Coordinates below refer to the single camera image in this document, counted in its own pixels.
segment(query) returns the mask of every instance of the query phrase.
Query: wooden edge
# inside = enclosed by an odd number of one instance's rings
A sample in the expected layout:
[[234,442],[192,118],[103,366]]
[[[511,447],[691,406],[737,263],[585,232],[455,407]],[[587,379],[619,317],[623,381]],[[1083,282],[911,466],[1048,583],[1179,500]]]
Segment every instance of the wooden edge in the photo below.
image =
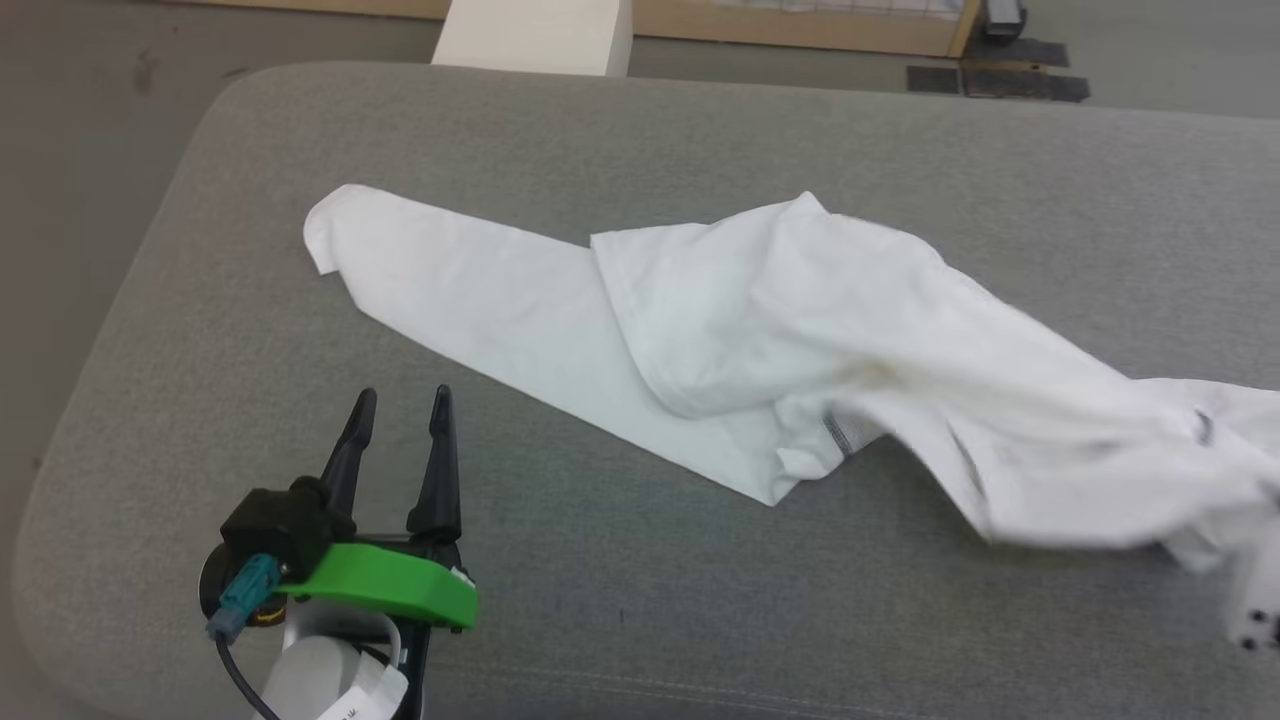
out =
[[[969,0],[975,4],[980,0]],[[945,58],[956,23],[923,15],[788,13],[690,0],[634,0],[636,35]]]
[[964,47],[969,44],[969,37],[973,36],[973,23],[978,22],[978,10],[982,9],[983,0],[965,0],[964,12],[960,13],[960,22],[956,23],[956,33],[951,38],[951,46],[947,49],[947,58],[960,58],[964,55]]
[[237,5],[273,10],[312,10],[353,15],[383,15],[443,20],[449,14],[449,0],[161,0],[182,5]]

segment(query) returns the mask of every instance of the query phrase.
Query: black cable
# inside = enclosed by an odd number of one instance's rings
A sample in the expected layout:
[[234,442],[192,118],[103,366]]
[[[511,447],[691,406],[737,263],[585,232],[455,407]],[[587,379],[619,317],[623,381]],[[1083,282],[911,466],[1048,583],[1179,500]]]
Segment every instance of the black cable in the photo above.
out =
[[241,674],[239,667],[236,666],[236,659],[232,657],[232,651],[227,647],[227,638],[219,634],[214,638],[214,644],[218,646],[218,657],[223,659],[223,667],[227,669],[227,674],[232,676],[232,682],[236,683],[236,689],[244,696],[244,700],[253,706],[253,710],[262,716],[262,720],[280,720],[280,716],[271,712],[271,708],[262,702],[262,697],[250,687],[248,680]]

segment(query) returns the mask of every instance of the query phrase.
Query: floor stain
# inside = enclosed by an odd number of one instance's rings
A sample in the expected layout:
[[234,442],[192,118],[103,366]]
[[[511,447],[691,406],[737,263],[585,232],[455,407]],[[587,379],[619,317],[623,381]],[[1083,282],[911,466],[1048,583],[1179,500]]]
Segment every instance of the floor stain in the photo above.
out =
[[147,47],[142,53],[138,53],[138,61],[133,65],[133,91],[138,95],[151,95],[151,87],[155,81],[156,67],[160,65],[159,58],[151,56],[151,49]]

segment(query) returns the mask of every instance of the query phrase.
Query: white cloth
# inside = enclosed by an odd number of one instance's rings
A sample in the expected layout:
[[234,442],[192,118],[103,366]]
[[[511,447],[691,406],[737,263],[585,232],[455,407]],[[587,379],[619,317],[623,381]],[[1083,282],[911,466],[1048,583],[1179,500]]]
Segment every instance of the white cloth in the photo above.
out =
[[305,234],[375,319],[769,505],[877,428],[991,539],[1212,550],[1280,496],[1280,393],[1132,380],[809,193],[588,251],[344,186]]

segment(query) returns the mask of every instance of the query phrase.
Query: floor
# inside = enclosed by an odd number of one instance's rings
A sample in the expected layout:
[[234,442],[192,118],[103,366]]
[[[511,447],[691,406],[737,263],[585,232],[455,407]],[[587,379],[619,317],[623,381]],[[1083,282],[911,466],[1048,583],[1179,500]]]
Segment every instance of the floor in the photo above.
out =
[[[1091,105],[1280,118],[1272,0],[1025,0],[1068,44]],[[127,0],[0,3],[0,577],[41,454],[187,138],[256,69],[426,63],[439,24]],[[908,64],[820,50],[637,38],[631,74],[902,92]],[[0,593],[0,693],[24,716],[102,717],[29,666]]]

